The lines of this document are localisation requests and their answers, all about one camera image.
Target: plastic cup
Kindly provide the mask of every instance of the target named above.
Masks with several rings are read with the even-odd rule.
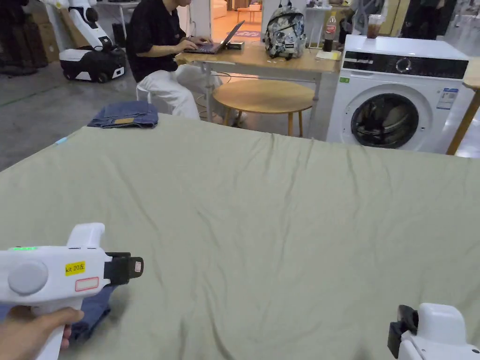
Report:
[[[384,19],[381,15],[373,14],[368,17],[368,30],[367,38],[375,39],[380,33],[380,27],[382,26]]]

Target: backpack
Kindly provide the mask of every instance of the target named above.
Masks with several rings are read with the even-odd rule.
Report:
[[[271,58],[281,56],[287,60],[299,58],[305,49],[305,42],[303,13],[292,7],[290,0],[286,7],[282,7],[280,0],[265,33],[265,49],[268,55]]]

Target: rug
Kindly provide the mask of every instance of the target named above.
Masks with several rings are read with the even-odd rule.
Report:
[[[242,31],[239,30],[235,33],[234,36],[241,36],[241,37],[260,37],[260,31]]]

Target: laptop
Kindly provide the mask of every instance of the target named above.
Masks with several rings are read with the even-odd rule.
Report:
[[[233,38],[237,30],[240,29],[240,26],[242,26],[244,22],[245,20],[243,20],[241,23],[236,24],[221,44],[213,43],[199,45],[197,50],[184,50],[183,52],[194,52],[196,54],[216,54],[227,46],[227,43]]]

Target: black shirt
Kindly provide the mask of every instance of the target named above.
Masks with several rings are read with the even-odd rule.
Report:
[[[178,45],[185,36],[176,9],[170,15],[162,0],[142,0],[133,11],[127,31],[126,51],[135,81],[158,70],[175,71],[175,55],[144,58],[137,54],[148,52],[153,45]]]

